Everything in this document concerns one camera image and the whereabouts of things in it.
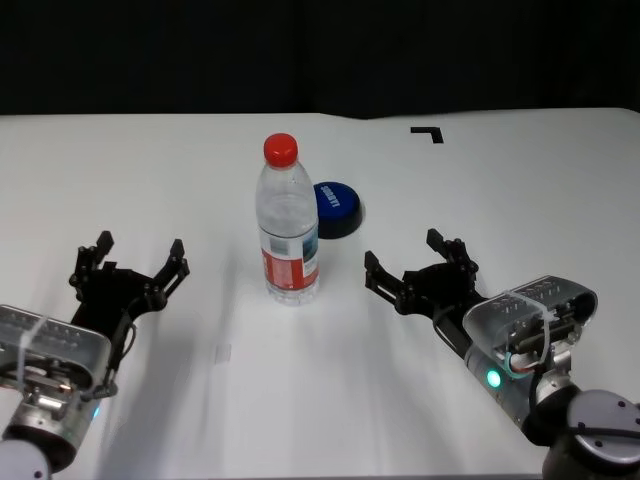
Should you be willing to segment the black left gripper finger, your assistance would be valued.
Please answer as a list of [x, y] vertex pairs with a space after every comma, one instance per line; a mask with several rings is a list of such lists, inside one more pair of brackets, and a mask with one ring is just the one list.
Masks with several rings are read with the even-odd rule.
[[100, 233], [94, 245], [80, 246], [77, 249], [76, 264], [69, 278], [69, 284], [80, 289], [89, 280], [90, 275], [98, 270], [113, 246], [114, 239], [108, 230]]
[[190, 274], [185, 248], [181, 239], [175, 239], [169, 256], [159, 272], [143, 285], [143, 300], [147, 310], [163, 310], [169, 297]]

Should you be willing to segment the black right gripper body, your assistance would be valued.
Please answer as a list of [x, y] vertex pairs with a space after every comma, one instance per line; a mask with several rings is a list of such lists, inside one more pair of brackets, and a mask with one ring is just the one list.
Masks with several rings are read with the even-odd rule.
[[464, 315], [483, 302], [474, 283], [465, 283], [439, 264], [418, 271], [406, 271], [402, 281], [415, 295], [412, 314], [432, 321], [434, 331], [451, 350], [468, 350], [472, 340], [462, 326]]

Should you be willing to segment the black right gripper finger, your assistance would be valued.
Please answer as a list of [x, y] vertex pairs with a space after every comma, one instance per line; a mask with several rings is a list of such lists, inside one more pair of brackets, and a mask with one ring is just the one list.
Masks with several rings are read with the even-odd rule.
[[476, 281], [478, 264], [469, 257], [464, 241], [460, 238], [446, 240], [438, 230], [431, 228], [427, 232], [426, 243], [445, 260], [439, 264], [444, 271], [465, 283]]
[[402, 280], [388, 273], [372, 251], [364, 256], [365, 287], [391, 303], [400, 315], [414, 312], [415, 295]]

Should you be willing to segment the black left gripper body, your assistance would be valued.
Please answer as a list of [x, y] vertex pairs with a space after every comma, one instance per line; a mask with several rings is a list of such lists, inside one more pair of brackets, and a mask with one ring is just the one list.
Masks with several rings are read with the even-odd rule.
[[71, 286], [80, 305], [71, 324], [103, 335], [113, 350], [122, 349], [129, 329], [125, 314], [143, 296], [148, 283], [146, 275], [115, 264], [72, 274]]

